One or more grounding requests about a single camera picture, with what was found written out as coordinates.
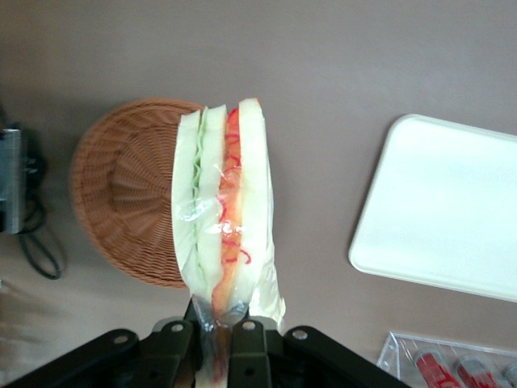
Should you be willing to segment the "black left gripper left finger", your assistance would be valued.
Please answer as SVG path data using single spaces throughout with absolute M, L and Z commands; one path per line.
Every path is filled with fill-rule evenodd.
M 156 323 L 144 339 L 129 329 L 109 331 L 7 387 L 195 387 L 202 356 L 192 302 L 182 317 Z

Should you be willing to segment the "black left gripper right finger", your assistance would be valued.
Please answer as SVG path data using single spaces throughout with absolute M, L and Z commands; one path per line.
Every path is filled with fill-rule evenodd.
M 276 322 L 230 311 L 232 387 L 406 387 L 311 326 L 280 334 Z

